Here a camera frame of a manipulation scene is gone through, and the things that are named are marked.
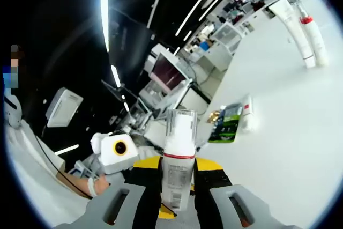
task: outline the human arm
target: human arm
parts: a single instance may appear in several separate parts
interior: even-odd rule
[[[80,195],[82,197],[90,197],[91,196],[90,190],[88,188],[88,179],[87,178],[79,178],[79,177],[76,177],[74,175],[68,174],[66,172],[57,173],[56,177],[63,184],[65,184],[68,188],[70,188],[72,191],[74,191],[78,195]],[[94,181],[94,190],[95,190],[97,195],[103,193],[108,187],[109,187],[109,182],[106,180],[104,175],[101,175],[99,177],[99,179]]]

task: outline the white device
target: white device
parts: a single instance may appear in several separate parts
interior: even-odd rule
[[[99,161],[106,174],[128,169],[138,160],[138,150],[129,135],[108,136],[101,140]]]
[[[91,146],[94,154],[101,153],[101,141],[108,137],[107,134],[95,133],[91,139]]]
[[[71,169],[71,171],[68,172],[69,174],[72,174],[74,176],[80,177],[80,178],[99,178],[93,171],[88,169],[81,160],[77,160],[75,162],[74,168]]]
[[[65,87],[59,89],[46,112],[47,127],[67,127],[83,98]]]
[[[154,68],[156,62],[156,58],[152,55],[148,55],[148,59],[145,61],[144,64],[144,70],[147,71],[147,73],[151,73],[152,69]]]
[[[155,57],[158,57],[159,54],[161,53],[161,51],[167,51],[167,49],[162,46],[161,44],[157,44],[155,45],[152,49],[151,49],[151,53],[155,56]]]
[[[243,100],[242,112],[242,130],[243,132],[252,132],[256,130],[256,120],[252,109],[252,97],[250,94],[245,96]]]
[[[225,22],[211,36],[211,39],[215,39],[216,43],[206,51],[205,55],[219,71],[224,71],[230,65],[243,37],[245,37],[244,31],[229,22]]]
[[[9,125],[18,129],[21,121],[21,105],[18,98],[11,94],[11,89],[6,88],[4,92],[4,118]]]

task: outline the white table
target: white table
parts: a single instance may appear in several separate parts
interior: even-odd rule
[[[235,142],[209,144],[198,156],[223,166],[276,219],[302,228],[321,215],[343,177],[343,39],[330,28],[324,36],[330,66],[306,70],[277,17],[250,33],[198,125],[198,138],[207,140],[209,113],[250,93],[258,130],[239,131]]]

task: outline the cable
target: cable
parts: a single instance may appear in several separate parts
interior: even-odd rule
[[[203,91],[203,90],[201,90],[201,89],[200,89],[200,91],[201,91],[204,95],[207,95],[207,97],[212,101],[212,96],[211,96],[211,94],[209,94],[208,92]]]
[[[215,67],[213,67],[212,70],[208,73],[207,78],[202,83],[198,84],[199,86],[203,85],[205,82],[208,81],[208,79],[211,77],[211,74],[213,73],[214,69],[215,69]]]
[[[42,135],[44,134],[45,128],[47,125],[44,126],[43,131],[42,131]],[[75,184],[73,184],[55,165],[54,163],[51,161],[51,159],[48,157],[48,155],[46,154],[46,152],[44,151],[41,143],[39,142],[36,134],[34,134],[34,137],[36,137],[36,140],[38,142],[39,147],[41,147],[41,150],[43,151],[44,155],[47,157],[47,159],[50,161],[50,163],[52,164],[52,166],[57,170],[58,173],[60,173],[61,176],[63,176],[71,185],[73,185],[76,189],[78,189],[81,193],[83,193],[84,195],[86,195],[89,198],[92,198],[89,194],[85,193],[83,190],[79,189],[78,187],[75,186]]]
[[[201,114],[198,114],[198,116],[201,116],[201,115],[205,114],[207,109],[208,109],[208,106],[209,106],[209,104],[207,104],[207,107],[206,107],[205,111],[203,113],[201,113]]]
[[[195,73],[194,68],[190,65],[190,62],[193,62],[192,60],[187,60],[185,57],[180,56],[185,62],[186,64],[189,66],[190,69],[192,69],[193,73],[194,73],[194,80],[196,83],[198,83],[198,78],[197,78],[197,74]]]
[[[175,213],[173,210],[171,210],[169,207],[167,207],[166,205],[164,205],[163,203],[161,203],[166,209],[168,209],[169,211],[171,211],[174,215],[174,217],[177,217],[177,213]]]
[[[216,79],[216,80],[218,80],[218,81],[222,81],[222,78],[221,79],[219,79],[219,78],[217,78],[217,77],[214,77],[214,76],[211,76],[213,79]]]

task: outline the white spray can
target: white spray can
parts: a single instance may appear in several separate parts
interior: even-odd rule
[[[301,16],[300,22],[315,52],[316,63],[320,67],[325,67],[328,65],[329,60],[327,57],[325,43],[324,43],[322,34],[319,30],[319,27],[316,24],[316,22],[313,20],[313,17],[307,14],[306,10],[304,9],[304,7],[302,6],[300,2],[297,4],[297,7]]]
[[[196,127],[196,112],[168,110],[162,161],[162,203],[173,211],[187,209],[195,162]]]
[[[275,13],[277,17],[283,22],[292,35],[295,44],[297,45],[306,68],[312,68],[316,66],[316,59],[313,54],[311,45],[306,38],[304,31],[301,28],[299,21],[297,20],[296,13],[288,0],[279,0],[269,6],[269,9]]]

